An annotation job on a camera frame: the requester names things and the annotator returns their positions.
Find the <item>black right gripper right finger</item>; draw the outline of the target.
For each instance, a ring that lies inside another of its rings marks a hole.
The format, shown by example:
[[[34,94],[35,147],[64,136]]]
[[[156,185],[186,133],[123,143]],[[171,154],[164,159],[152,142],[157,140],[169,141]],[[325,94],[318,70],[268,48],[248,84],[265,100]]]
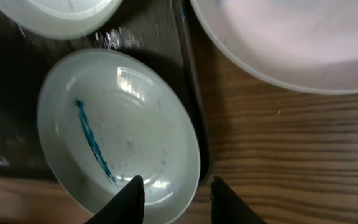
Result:
[[[212,224],[267,224],[220,177],[210,191]]]

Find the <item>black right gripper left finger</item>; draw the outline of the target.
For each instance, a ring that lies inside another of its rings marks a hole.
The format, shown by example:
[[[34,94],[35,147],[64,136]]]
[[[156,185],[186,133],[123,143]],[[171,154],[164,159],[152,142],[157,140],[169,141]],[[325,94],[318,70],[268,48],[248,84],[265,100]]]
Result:
[[[137,175],[85,224],[143,224],[144,207],[143,178]]]

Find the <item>brown serving tray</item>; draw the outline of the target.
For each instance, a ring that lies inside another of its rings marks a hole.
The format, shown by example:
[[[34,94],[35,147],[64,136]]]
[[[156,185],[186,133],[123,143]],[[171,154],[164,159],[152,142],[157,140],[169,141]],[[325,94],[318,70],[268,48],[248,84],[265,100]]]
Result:
[[[126,1],[98,30],[71,40],[37,35],[0,11],[0,176],[54,180],[35,128],[47,72],[83,49],[117,50],[157,72],[186,108],[200,146],[200,182],[213,166],[186,19],[188,1]]]

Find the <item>white plate with blue streak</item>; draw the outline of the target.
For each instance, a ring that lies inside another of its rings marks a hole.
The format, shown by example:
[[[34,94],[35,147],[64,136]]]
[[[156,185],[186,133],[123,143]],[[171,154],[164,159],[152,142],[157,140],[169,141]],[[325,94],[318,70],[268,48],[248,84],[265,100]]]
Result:
[[[145,223],[171,223],[191,203],[200,150],[174,91],[144,63],[117,51],[79,50],[46,76],[37,104],[45,158],[63,188],[99,212],[135,176]]]

